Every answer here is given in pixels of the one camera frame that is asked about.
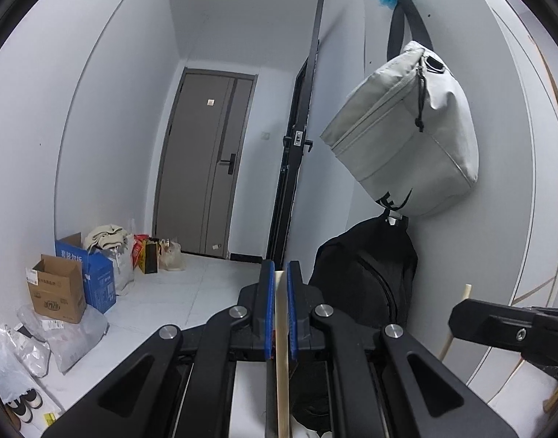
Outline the red snack bag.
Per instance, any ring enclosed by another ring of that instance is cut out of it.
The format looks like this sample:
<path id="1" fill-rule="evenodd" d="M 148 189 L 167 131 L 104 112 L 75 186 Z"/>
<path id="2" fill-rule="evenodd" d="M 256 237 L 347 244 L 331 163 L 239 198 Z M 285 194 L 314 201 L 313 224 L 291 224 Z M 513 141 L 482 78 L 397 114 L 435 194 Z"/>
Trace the red snack bag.
<path id="1" fill-rule="evenodd" d="M 155 274 L 158 272 L 160 244 L 157 237 L 147 234 L 135 234 L 133 236 L 133 267 L 143 274 Z"/>

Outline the blue cardboard box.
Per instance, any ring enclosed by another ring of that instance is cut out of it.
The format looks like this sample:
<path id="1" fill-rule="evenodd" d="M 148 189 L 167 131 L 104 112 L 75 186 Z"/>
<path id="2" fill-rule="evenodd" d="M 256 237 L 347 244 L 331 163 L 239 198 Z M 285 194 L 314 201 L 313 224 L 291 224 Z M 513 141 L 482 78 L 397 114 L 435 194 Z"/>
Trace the blue cardboard box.
<path id="1" fill-rule="evenodd" d="M 58 257 L 81 263 L 86 303 L 105 314 L 116 304 L 115 275 L 112 261 L 100 252 L 82 247 L 81 233 L 55 240 Z"/>

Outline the beige cloth bag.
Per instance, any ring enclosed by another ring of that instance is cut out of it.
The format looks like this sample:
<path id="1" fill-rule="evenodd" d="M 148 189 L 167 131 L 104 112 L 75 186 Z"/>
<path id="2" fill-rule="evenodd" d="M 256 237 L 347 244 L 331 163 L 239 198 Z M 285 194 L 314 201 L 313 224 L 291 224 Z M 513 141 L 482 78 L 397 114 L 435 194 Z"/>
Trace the beige cloth bag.
<path id="1" fill-rule="evenodd" d="M 125 245 L 128 235 L 129 233 L 122 226 L 116 224 L 97 226 L 85 237 L 83 248 L 88 251 L 121 248 Z"/>

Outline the brown cardboard box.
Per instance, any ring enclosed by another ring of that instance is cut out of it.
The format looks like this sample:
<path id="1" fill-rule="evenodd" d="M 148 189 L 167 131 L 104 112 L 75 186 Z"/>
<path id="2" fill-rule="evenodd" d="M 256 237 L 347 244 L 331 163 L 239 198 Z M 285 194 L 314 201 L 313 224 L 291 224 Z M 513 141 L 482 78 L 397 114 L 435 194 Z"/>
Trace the brown cardboard box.
<path id="1" fill-rule="evenodd" d="M 26 283 L 37 314 L 73 324 L 81 321 L 86 300 L 79 261 L 41 254 L 26 270 Z"/>

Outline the black backpack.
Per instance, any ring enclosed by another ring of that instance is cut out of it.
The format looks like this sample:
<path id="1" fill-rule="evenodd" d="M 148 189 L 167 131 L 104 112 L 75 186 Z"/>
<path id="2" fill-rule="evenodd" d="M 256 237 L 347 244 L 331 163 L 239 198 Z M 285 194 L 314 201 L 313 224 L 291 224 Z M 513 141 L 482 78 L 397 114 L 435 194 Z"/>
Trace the black backpack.
<path id="1" fill-rule="evenodd" d="M 385 211 L 328 240 L 317 251 L 309 284 L 358 324 L 405 327 L 419 260 L 408 225 Z"/>

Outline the grey entrance door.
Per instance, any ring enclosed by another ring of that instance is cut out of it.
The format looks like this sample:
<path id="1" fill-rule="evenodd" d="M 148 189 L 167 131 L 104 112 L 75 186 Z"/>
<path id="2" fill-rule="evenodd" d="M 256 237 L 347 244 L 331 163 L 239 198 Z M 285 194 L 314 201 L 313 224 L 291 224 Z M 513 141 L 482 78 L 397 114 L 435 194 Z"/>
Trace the grey entrance door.
<path id="1" fill-rule="evenodd" d="M 240 155 L 254 95 L 250 74 L 186 69 L 168 121 L 153 232 L 207 257 L 229 254 Z"/>

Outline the white plastic shopping bag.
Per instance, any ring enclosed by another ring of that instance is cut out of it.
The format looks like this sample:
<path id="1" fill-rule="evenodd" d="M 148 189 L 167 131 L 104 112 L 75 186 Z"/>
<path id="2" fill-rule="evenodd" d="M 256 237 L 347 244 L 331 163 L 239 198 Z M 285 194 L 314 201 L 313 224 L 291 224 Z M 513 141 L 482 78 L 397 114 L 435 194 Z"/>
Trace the white plastic shopping bag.
<path id="1" fill-rule="evenodd" d="M 165 271 L 183 271 L 185 269 L 181 245 L 177 241 L 160 240 L 159 268 Z"/>

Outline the white sneaker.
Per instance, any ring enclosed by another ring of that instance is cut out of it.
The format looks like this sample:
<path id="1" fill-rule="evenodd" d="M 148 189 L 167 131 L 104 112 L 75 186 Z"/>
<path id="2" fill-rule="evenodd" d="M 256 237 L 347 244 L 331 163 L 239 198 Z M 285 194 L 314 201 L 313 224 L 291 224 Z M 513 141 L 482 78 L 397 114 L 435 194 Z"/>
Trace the white sneaker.
<path id="1" fill-rule="evenodd" d="M 36 389 L 29 389 L 18 399 L 13 399 L 7 403 L 9 409 L 22 423 L 31 423 L 33 421 L 33 410 L 39 409 L 42 405 L 42 397 Z"/>

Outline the wooden chopstick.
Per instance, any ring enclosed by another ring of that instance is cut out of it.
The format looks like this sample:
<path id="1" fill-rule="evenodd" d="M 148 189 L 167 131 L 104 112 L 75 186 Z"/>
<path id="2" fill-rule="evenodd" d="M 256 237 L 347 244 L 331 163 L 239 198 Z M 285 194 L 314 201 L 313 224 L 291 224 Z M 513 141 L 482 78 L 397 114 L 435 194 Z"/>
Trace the wooden chopstick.
<path id="1" fill-rule="evenodd" d="M 275 273 L 275 344 L 276 344 L 276 396 L 277 433 L 279 438 L 290 438 L 289 410 L 289 307 L 287 273 Z"/>

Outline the grey sling bag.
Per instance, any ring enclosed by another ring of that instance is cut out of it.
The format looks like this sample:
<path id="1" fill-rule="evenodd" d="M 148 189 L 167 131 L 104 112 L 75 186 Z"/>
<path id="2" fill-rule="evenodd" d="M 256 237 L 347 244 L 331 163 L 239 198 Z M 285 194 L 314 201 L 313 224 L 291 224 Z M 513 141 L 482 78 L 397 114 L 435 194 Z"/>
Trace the grey sling bag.
<path id="1" fill-rule="evenodd" d="M 415 41 L 355 88 L 321 138 L 373 201 L 409 218 L 447 208 L 478 179 L 466 95 Z"/>

